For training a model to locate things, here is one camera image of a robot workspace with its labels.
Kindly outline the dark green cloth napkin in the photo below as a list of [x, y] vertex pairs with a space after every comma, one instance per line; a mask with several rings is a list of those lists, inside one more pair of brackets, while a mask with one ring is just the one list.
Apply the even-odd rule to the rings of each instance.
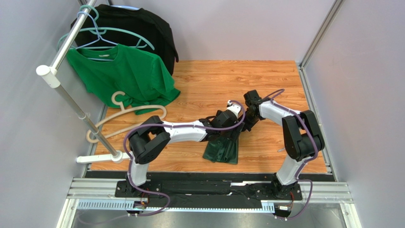
[[203, 158], [211, 162], [238, 164], [239, 140], [218, 138], [208, 142]]

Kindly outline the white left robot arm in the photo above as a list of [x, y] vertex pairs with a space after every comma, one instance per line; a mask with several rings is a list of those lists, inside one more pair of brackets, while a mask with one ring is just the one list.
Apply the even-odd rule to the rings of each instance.
[[124, 137], [123, 147], [130, 158], [128, 182], [133, 188], [145, 184], [149, 163], [169, 144], [188, 141], [212, 142], [228, 133], [234, 139], [239, 136], [243, 126], [244, 123], [236, 120], [225, 125], [215, 125], [214, 120], [209, 119], [170, 123], [154, 115], [130, 130]]

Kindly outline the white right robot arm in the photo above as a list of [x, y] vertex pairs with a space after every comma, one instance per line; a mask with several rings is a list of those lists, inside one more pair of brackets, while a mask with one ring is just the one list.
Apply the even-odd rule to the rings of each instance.
[[297, 182], [305, 165], [317, 158], [325, 147], [318, 120], [311, 110], [303, 112], [287, 108], [269, 98], [246, 98], [244, 129], [250, 131], [261, 120], [271, 120], [283, 130], [287, 156], [276, 172], [276, 180], [282, 186]]

